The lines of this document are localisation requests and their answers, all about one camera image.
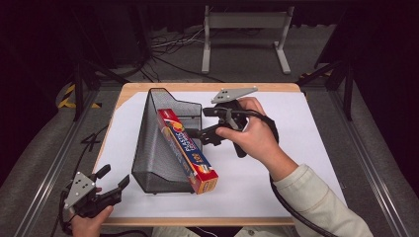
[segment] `metal stand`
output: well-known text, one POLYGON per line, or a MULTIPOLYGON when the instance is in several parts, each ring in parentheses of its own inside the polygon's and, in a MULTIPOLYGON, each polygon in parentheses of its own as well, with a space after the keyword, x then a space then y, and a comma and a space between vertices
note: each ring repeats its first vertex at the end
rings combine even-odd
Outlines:
POLYGON ((280 60, 283 72, 290 74, 290 66, 284 54, 284 43, 287 38, 288 29, 293 17, 293 7, 289 7, 287 12, 270 12, 270 13, 225 13, 210 12, 210 7, 206 6, 205 15, 205 33, 206 40, 204 45, 203 56, 203 73, 210 72, 210 29, 227 29, 227 28, 280 28, 281 39, 274 42, 275 51, 280 60))
POLYGON ((113 71, 107 68, 99 66, 94 62, 80 59, 80 61, 74 66, 74 83, 76 91, 76 115, 74 120, 78 120, 84 111, 83 84, 85 83, 87 88, 91 91, 99 90, 100 82, 95 75, 95 71, 100 71, 107 77, 114 81, 120 82, 121 84, 129 82, 125 78, 115 74, 113 71))
POLYGON ((333 70, 330 77, 325 83, 325 87, 328 91, 336 91, 339 88, 339 85, 346 78, 345 81, 345 92, 343 99, 343 110, 348 120, 352 120, 351 117, 351 102, 352 102, 352 90, 353 90, 353 69, 351 63, 336 61, 326 66, 314 71, 308 76, 304 76, 296 82, 298 86, 303 86, 304 84, 318 78, 322 74, 333 70))

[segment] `black mesh file holder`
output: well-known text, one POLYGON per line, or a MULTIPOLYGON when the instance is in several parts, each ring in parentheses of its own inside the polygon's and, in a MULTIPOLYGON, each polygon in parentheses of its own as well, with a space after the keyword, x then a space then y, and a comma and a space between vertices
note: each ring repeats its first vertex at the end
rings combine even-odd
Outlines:
MULTIPOLYGON (((202 129, 202 106, 177 101, 166 89, 148 91, 131 173, 147 194, 193 193, 175 153, 161 134, 157 110, 172 109, 186 128, 202 129)), ((199 140, 194 139, 202 148, 199 140)))

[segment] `sleeve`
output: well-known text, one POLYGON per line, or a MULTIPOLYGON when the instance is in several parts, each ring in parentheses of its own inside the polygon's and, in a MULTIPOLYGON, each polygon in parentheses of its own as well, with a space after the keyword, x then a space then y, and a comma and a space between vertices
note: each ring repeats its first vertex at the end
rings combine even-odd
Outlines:
MULTIPOLYGON (((339 236, 373 236, 367 223, 350 210, 314 171, 300 165, 284 179, 274 182, 284 199, 306 219, 339 236)), ((320 236, 298 220, 300 236, 320 236)))

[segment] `gray carpet floor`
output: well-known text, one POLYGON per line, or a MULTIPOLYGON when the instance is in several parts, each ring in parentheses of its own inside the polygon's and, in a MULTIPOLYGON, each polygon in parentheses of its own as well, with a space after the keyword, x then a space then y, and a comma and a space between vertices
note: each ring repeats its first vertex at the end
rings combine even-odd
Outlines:
MULTIPOLYGON (((273 41, 278 34, 271 30, 248 36, 237 31, 223 31, 211 39, 210 77, 224 82, 295 82, 298 76, 314 70, 313 65, 321 49, 333 31, 331 27, 291 28, 285 45, 285 52, 292 73, 284 75, 273 41)), ((160 81, 173 82, 213 82, 213 79, 200 75, 203 45, 200 42, 185 46, 180 50, 162 55, 161 58, 184 69, 197 72, 188 73, 159 60, 149 60, 144 66, 150 75, 158 74, 160 81)), ((148 82, 141 73, 127 79, 134 82, 148 82)), ((345 199, 351 209, 361 215, 369 224, 375 236, 396 236, 388 224, 388 217, 377 201, 371 181, 365 173, 359 154, 346 129, 346 122, 339 117, 337 109, 327 92, 321 78, 302 87, 319 129, 320 135, 330 156, 338 180, 343 184, 345 199)), ((85 144, 81 141, 98 132, 111 119, 121 85, 104 82, 94 99, 102 103, 100 109, 89 109, 80 124, 78 132, 68 149, 65 163, 59 171, 56 182, 47 192, 47 199, 41 211, 34 217, 28 236, 49 236, 58 212, 59 193, 72 178, 73 170, 82 154, 85 144)), ((338 91, 341 97, 342 88, 338 91)), ((0 190, 0 236, 13 236, 25 218, 28 208, 39 190, 42 180, 59 152, 70 127, 74 125, 74 110, 62 108, 45 125, 42 131, 29 144, 0 190)), ((393 199, 393 205, 410 236, 419 236, 419 200, 404 180, 391 156, 388 147, 380 136, 372 116, 362 96, 355 87, 352 109, 353 121, 377 172, 382 177, 393 199)), ((100 133, 102 140, 105 132, 100 133)), ((101 144, 84 154, 79 171, 89 174, 96 162, 101 144)), ((119 232, 128 228, 105 227, 104 232, 119 232)), ((141 228, 151 234, 152 228, 141 228)), ((64 236, 59 230, 54 236, 64 236)))

